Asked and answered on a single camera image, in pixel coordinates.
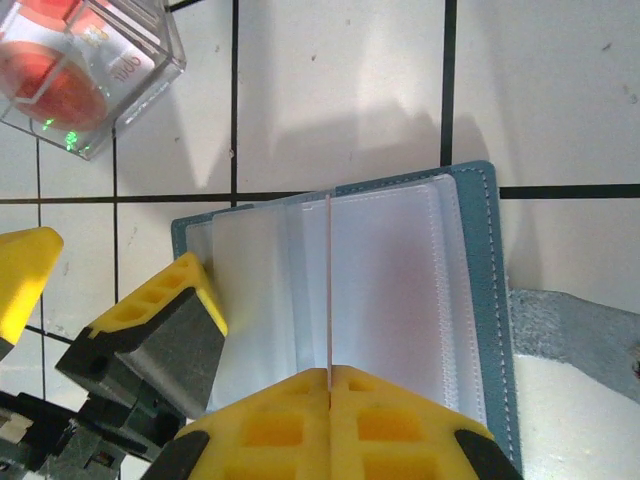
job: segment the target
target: gray cloth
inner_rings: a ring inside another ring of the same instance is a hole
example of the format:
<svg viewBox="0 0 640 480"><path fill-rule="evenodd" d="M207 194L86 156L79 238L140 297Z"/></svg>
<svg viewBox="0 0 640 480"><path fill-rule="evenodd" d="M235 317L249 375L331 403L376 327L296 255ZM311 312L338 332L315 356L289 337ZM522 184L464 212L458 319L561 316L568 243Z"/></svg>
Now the gray cloth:
<svg viewBox="0 0 640 480"><path fill-rule="evenodd" d="M512 290L516 353L569 363L640 403L640 315L566 293Z"/></svg>

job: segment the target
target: green light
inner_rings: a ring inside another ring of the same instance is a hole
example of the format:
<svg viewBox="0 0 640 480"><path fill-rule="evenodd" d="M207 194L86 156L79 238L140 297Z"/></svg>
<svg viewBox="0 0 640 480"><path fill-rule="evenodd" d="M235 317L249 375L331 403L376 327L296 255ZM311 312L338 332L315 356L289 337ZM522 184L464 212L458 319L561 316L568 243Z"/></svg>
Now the green light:
<svg viewBox="0 0 640 480"><path fill-rule="evenodd" d="M44 122L44 125L42 126L42 130L46 130L47 128L49 128L49 126L53 123L54 120L55 120L54 118L50 118L49 120Z"/></svg>
<svg viewBox="0 0 640 480"><path fill-rule="evenodd" d="M76 132L67 133L65 141L67 142L67 151L70 152L76 148L76 143L78 143L78 134Z"/></svg>

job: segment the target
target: clear plastic box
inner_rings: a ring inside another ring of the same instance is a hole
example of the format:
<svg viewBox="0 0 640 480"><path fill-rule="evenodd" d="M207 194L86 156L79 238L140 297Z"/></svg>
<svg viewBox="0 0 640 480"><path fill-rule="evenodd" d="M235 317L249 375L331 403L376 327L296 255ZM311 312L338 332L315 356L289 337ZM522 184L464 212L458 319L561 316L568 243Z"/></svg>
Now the clear plastic box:
<svg viewBox="0 0 640 480"><path fill-rule="evenodd" d="M185 66L163 0L0 2L0 121L82 158Z"/></svg>

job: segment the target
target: teal leather cover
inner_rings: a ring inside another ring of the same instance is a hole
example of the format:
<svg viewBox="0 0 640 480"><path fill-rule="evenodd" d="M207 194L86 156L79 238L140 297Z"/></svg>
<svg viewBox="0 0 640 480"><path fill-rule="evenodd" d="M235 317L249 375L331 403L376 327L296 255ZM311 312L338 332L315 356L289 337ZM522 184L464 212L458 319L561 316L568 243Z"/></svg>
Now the teal leather cover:
<svg viewBox="0 0 640 480"><path fill-rule="evenodd" d="M516 468L522 471L511 328L500 233L498 187L495 169L491 163L469 162L343 185L331 190L297 195L255 206L245 205L236 209L179 218L171 225L174 256L177 258L187 251L186 229L189 225L210 222L215 215L222 212L239 208L261 208L273 203L317 200L325 198L327 194L340 197L414 183L445 173L455 179L458 190L478 335L487 424L500 448Z"/></svg>

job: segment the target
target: tiled floor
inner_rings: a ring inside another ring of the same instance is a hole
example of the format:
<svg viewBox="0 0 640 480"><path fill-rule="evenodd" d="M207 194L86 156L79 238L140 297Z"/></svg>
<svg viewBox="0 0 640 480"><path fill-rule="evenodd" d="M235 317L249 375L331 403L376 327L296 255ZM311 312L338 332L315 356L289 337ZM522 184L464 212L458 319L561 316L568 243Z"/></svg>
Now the tiled floor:
<svg viewBox="0 0 640 480"><path fill-rule="evenodd" d="M512 286L640 313L640 7L455 4L186 2L187 71L115 151L84 163L1 126L0 230L51 225L65 249L29 322L48 336L25 332L0 387L77 408L60 339L170 263L173 218L450 159L497 167ZM635 478L638 405L569 367L516 371L528 479Z"/></svg>

